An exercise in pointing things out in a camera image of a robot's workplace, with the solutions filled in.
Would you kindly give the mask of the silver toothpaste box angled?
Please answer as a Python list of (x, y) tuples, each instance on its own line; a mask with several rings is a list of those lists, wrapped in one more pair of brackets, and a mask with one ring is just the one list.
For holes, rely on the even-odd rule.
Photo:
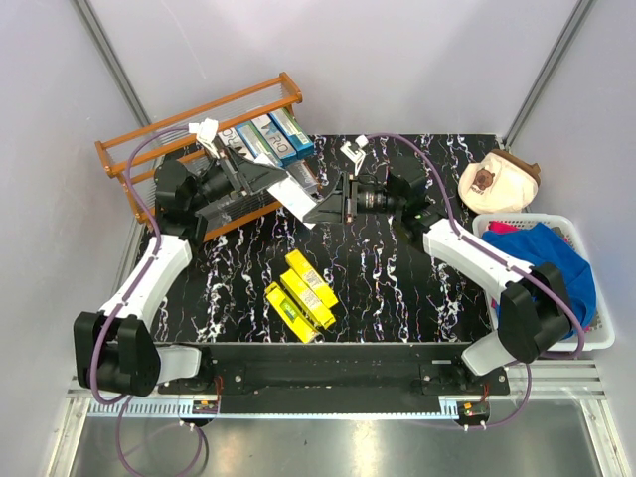
[(320, 183), (305, 161), (296, 161), (286, 167), (289, 175), (310, 195), (319, 193)]

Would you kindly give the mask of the blue toothpaste box plain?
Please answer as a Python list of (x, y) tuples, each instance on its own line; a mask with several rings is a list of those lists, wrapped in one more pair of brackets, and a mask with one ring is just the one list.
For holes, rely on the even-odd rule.
[(298, 159), (296, 149), (269, 115), (264, 114), (256, 117), (251, 123), (272, 150), (274, 157), (284, 167)]

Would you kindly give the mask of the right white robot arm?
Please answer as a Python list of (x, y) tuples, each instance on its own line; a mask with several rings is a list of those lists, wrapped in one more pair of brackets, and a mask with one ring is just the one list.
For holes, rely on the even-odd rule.
[(450, 201), (438, 210), (425, 199), (424, 181), (401, 158), (393, 161), (386, 181), (360, 173), (369, 139), (345, 142), (341, 153), (354, 165), (303, 217), (308, 223), (348, 224), (361, 214), (388, 214), (403, 240), (422, 253), (460, 271), (496, 299), (497, 327), (468, 346), (451, 369), (451, 382), (464, 394), (483, 387), (487, 374), (540, 357), (554, 359), (552, 347), (568, 333), (577, 337), (573, 351), (584, 346), (584, 332), (573, 312), (561, 270), (550, 262), (534, 266), (486, 243), (454, 218)]

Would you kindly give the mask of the pink cloth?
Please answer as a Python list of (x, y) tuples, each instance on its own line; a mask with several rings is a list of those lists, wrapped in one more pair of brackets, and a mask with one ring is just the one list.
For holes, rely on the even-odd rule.
[(509, 234), (516, 232), (517, 230), (517, 227), (503, 222), (493, 221), (490, 222), (488, 225), (488, 231), (495, 234)]

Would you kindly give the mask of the white plastic basket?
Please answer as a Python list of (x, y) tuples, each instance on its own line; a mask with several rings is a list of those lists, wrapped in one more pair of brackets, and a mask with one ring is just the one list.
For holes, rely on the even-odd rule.
[[(482, 236), (494, 224), (512, 226), (518, 230), (529, 230), (536, 224), (544, 224), (564, 238), (568, 245), (583, 259), (589, 260), (582, 237), (574, 223), (563, 216), (542, 213), (497, 213), (479, 215), (473, 220), (473, 234)], [(612, 318), (608, 311), (601, 288), (596, 276), (592, 272), (596, 293), (596, 311), (587, 325), (583, 325), (585, 332), (584, 352), (602, 350), (611, 347), (615, 341)]]

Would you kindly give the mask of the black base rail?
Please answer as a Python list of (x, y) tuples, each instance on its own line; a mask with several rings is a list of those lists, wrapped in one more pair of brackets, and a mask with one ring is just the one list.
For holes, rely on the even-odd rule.
[(465, 344), (222, 343), (202, 346), (203, 369), (160, 387), (163, 395), (221, 393), (221, 414), (331, 417), (445, 414), (442, 398), (505, 397), (506, 372), (475, 377)]

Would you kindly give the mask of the blue toothpaste box with label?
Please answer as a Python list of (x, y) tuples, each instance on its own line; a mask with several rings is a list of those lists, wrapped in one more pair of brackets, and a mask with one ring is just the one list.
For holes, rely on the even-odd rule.
[(264, 154), (275, 167), (282, 166), (282, 162), (279, 160), (271, 146), (262, 137), (251, 121), (238, 125), (236, 130), (238, 136), (254, 157)]

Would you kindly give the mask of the blue cloth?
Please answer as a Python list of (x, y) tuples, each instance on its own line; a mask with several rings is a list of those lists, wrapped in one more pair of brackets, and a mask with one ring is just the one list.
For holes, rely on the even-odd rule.
[(534, 266), (545, 262), (555, 265), (562, 274), (571, 309), (581, 327), (589, 323), (596, 311), (591, 267), (572, 250), (564, 238), (544, 224), (536, 224), (529, 230), (517, 230), (509, 234), (495, 234), (487, 230), (482, 239)]

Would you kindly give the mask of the yellow toothpaste box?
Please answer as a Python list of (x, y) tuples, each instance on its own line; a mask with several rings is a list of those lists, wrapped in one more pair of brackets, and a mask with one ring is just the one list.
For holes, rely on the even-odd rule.
[(327, 308), (338, 304), (338, 298), (332, 288), (298, 249), (288, 253), (285, 261)]
[(277, 282), (266, 287), (265, 298), (303, 344), (311, 343), (319, 336), (319, 332)]
[(284, 288), (316, 326), (328, 329), (335, 323), (335, 317), (330, 309), (294, 270), (288, 269), (280, 275), (280, 279)]

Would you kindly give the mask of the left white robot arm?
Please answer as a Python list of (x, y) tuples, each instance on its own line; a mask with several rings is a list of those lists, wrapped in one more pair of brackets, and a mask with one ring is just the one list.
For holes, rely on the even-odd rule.
[(144, 398), (159, 385), (180, 380), (195, 394), (214, 383), (215, 370), (191, 345), (156, 345), (153, 320), (174, 281), (203, 244), (205, 206), (228, 196), (257, 194), (286, 179), (284, 169), (260, 157), (249, 160), (223, 143), (212, 119), (191, 123), (208, 157), (195, 173), (178, 160), (160, 164), (153, 174), (154, 205), (142, 204), (153, 238), (119, 290), (96, 312), (83, 312), (73, 327), (77, 378), (100, 404)]

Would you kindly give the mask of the orange wooden shelf rack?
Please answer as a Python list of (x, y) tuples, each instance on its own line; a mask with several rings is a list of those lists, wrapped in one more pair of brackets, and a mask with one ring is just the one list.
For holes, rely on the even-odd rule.
[[(196, 142), (196, 136), (185, 129), (190, 122), (210, 118), (219, 122), (219, 132), (236, 129), (244, 122), (279, 108), (286, 108), (293, 115), (294, 104), (301, 100), (301, 89), (289, 74), (281, 73), (155, 124), (114, 139), (98, 141), (95, 148), (106, 174), (120, 182), (135, 219), (150, 226), (148, 215), (140, 206), (154, 205), (155, 169), (168, 160), (178, 160), (194, 171), (207, 166), (207, 158)], [(224, 235), (280, 207), (284, 206), (267, 190), (250, 196), (224, 197), (202, 210), (208, 220), (204, 241)]]

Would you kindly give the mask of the silver black toothpaste box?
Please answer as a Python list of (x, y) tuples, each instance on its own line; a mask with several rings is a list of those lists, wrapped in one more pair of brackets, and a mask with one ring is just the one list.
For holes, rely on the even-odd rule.
[(253, 155), (234, 128), (227, 128), (218, 133), (222, 142), (233, 149), (241, 157), (252, 160)]

